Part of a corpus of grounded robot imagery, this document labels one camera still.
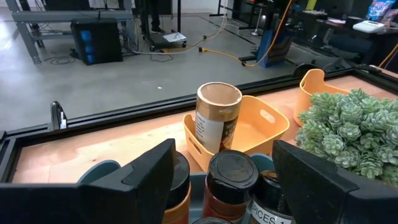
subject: orange plastic basket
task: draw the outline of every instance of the orange plastic basket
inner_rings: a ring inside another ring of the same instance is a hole
[[[207,172],[213,153],[207,151],[195,137],[195,122],[191,114],[183,117],[187,149],[199,166]],[[289,120],[273,107],[254,96],[243,96],[232,149],[270,154],[274,140],[280,139],[290,126]]]
[[[311,69],[305,74],[300,82],[300,89],[297,94],[296,107],[294,109],[294,120],[300,126],[303,123],[298,119],[301,111],[307,111],[311,106],[310,98],[314,93],[342,93],[348,94],[348,91],[327,85],[324,81],[325,72],[320,69]]]

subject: table leg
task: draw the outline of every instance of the table leg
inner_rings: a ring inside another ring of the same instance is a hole
[[[25,43],[26,49],[27,49],[30,57],[32,57],[33,63],[35,63],[35,64],[42,63],[42,61],[39,58],[39,53],[37,52],[34,41],[32,40],[32,38],[30,38],[30,33],[29,33],[28,28],[26,27],[26,24],[17,22],[16,25],[17,25],[18,31],[22,37],[22,40]]]

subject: spice jar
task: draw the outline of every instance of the spice jar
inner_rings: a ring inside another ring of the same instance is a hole
[[[295,224],[274,171],[260,173],[249,224]]]
[[[234,150],[215,154],[205,180],[203,216],[240,223],[258,177],[258,168],[248,155]]]
[[[222,220],[220,218],[206,217],[206,218],[201,218],[192,224],[231,224],[231,223],[229,221]]]
[[[196,139],[211,153],[230,149],[242,101],[242,93],[227,83],[199,87],[196,109]]]
[[[188,224],[189,221],[191,198],[189,163],[181,153],[176,153],[174,177],[163,216],[163,224]]]

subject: black shoe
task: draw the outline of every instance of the black shoe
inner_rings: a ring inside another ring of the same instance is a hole
[[[160,34],[164,34],[164,30],[162,30],[160,27],[154,27],[152,26],[152,32],[156,32],[156,33],[160,33]]]

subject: computer tower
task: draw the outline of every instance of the computer tower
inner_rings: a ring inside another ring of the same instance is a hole
[[[76,51],[86,65],[123,61],[116,19],[76,19],[70,28]]]

